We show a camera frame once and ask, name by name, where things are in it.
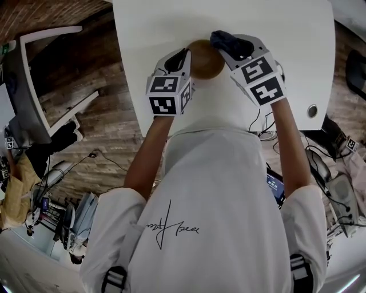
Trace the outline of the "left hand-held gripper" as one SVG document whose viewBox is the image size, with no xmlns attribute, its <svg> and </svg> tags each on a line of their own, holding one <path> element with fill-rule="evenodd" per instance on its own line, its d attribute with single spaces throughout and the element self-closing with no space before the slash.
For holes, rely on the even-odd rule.
<svg viewBox="0 0 366 293">
<path fill-rule="evenodd" d="M 192 99 L 190 72 L 192 54 L 188 48 L 170 52 L 156 65 L 148 81 L 146 96 L 154 116 L 180 116 Z"/>
</svg>

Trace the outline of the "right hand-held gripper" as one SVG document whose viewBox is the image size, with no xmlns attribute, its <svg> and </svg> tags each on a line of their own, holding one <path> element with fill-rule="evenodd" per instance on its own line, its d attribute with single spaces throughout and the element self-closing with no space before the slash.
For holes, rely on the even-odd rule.
<svg viewBox="0 0 366 293">
<path fill-rule="evenodd" d="M 248 56 L 258 57 L 249 62 L 249 57 L 238 52 L 219 49 L 230 70 L 231 79 L 242 92 L 258 107 L 270 105 L 287 96 L 284 73 L 274 60 L 262 40 L 246 34 L 234 34 L 252 44 Z"/>
</svg>

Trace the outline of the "dark blue cloth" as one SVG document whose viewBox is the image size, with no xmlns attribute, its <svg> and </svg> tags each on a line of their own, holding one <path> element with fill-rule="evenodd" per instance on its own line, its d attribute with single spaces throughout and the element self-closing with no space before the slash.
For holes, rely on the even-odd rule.
<svg viewBox="0 0 366 293">
<path fill-rule="evenodd" d="M 222 30 L 211 33 L 210 44 L 214 48 L 221 49 L 229 54 L 235 61 L 242 61 L 254 52 L 254 46 L 251 42 L 237 38 Z"/>
</svg>

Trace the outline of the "brown wooden bowl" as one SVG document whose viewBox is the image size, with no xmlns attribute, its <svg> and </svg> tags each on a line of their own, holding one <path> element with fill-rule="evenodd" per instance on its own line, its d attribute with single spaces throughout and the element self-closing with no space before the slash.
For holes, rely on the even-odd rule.
<svg viewBox="0 0 366 293">
<path fill-rule="evenodd" d="M 192 78 L 210 80 L 217 77 L 223 70 L 225 61 L 209 40 L 196 40 L 188 46 L 188 49 L 191 52 L 190 76 Z"/>
</svg>

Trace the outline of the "person's right forearm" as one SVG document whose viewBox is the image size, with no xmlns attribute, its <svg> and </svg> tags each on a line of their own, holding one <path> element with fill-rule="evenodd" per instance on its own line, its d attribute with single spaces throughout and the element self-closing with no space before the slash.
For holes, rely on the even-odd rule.
<svg viewBox="0 0 366 293">
<path fill-rule="evenodd" d="M 274 102 L 271 108 L 278 135 L 284 194 L 288 198 L 311 183 L 311 170 L 288 100 Z"/>
</svg>

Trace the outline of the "person's left forearm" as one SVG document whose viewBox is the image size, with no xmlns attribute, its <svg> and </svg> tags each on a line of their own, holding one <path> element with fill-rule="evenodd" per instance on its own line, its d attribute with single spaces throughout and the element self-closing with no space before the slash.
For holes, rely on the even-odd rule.
<svg viewBox="0 0 366 293">
<path fill-rule="evenodd" d="M 173 116 L 154 118 L 125 176 L 124 187 L 135 190 L 145 200 L 151 194 L 173 120 Z"/>
</svg>

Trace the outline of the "white table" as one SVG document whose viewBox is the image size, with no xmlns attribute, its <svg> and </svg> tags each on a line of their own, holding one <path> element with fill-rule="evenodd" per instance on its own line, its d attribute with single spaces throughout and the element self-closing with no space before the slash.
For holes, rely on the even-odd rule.
<svg viewBox="0 0 366 293">
<path fill-rule="evenodd" d="M 263 41 L 285 74 L 300 130 L 319 129 L 335 66 L 335 24 L 329 0 L 113 0 L 122 63 L 142 134 L 153 115 L 146 82 L 165 55 L 208 39 L 216 30 Z M 316 117 L 307 109 L 316 104 Z"/>
</svg>

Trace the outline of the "round table black legs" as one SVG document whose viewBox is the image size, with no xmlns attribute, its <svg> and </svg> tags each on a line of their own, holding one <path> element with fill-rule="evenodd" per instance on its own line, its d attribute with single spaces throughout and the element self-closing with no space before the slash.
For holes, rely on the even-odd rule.
<svg viewBox="0 0 366 293">
<path fill-rule="evenodd" d="M 348 54 L 345 80 L 350 91 L 366 101 L 366 92 L 363 91 L 366 84 L 366 57 L 357 50 L 352 50 Z"/>
</svg>

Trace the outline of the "black tablet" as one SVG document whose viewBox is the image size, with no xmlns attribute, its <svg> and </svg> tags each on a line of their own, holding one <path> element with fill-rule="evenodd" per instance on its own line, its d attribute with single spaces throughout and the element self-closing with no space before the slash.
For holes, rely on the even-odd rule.
<svg viewBox="0 0 366 293">
<path fill-rule="evenodd" d="M 283 177 L 275 171 L 267 168 L 266 182 L 276 199 L 278 207 L 281 208 L 285 201 Z"/>
</svg>

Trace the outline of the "person's white shirt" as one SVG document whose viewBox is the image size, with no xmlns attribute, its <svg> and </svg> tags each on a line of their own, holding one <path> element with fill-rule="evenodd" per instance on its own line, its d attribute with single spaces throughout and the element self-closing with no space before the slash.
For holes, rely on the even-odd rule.
<svg viewBox="0 0 366 293">
<path fill-rule="evenodd" d="M 100 196 L 80 277 L 102 293 L 112 267 L 127 293 L 317 293 L 327 269 L 320 188 L 281 208 L 266 183 L 259 139 L 234 129 L 182 132 L 145 200 L 130 188 Z"/>
</svg>

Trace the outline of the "grey desk white legs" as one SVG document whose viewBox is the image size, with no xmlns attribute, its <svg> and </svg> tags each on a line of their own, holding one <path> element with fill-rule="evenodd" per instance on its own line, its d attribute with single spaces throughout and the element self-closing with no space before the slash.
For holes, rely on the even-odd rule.
<svg viewBox="0 0 366 293">
<path fill-rule="evenodd" d="M 10 49 L 2 60 L 2 80 L 5 82 L 4 89 L 7 90 L 9 102 L 15 113 L 15 116 L 9 121 L 10 132 L 19 147 L 24 146 L 26 140 L 38 144 L 49 143 L 51 136 L 61 126 L 99 96 L 97 91 L 88 95 L 72 106 L 53 125 L 50 125 L 43 113 L 30 74 L 26 53 L 27 43 L 65 34 L 79 33 L 82 29 L 82 26 L 58 27 L 22 35 L 10 42 Z"/>
</svg>

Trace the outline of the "grey mesh office chair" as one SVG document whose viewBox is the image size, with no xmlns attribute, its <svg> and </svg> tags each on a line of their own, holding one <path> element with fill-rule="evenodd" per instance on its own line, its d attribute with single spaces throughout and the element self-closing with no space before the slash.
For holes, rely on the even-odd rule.
<svg viewBox="0 0 366 293">
<path fill-rule="evenodd" d="M 335 218 L 331 227 L 341 228 L 346 237 L 353 236 L 360 224 L 359 209 L 350 179 L 343 173 L 332 177 L 328 166 L 315 151 L 306 147 L 305 152 L 312 176 L 330 201 L 331 212 Z"/>
</svg>

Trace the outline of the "black equipment cart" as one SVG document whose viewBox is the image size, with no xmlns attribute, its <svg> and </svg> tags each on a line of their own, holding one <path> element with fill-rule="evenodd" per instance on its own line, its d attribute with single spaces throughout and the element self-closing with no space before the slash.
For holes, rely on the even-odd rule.
<svg viewBox="0 0 366 293">
<path fill-rule="evenodd" d="M 31 206 L 25 227 L 29 243 L 41 252 L 51 255 L 53 247 L 61 239 L 63 217 L 66 207 L 44 196 Z"/>
</svg>

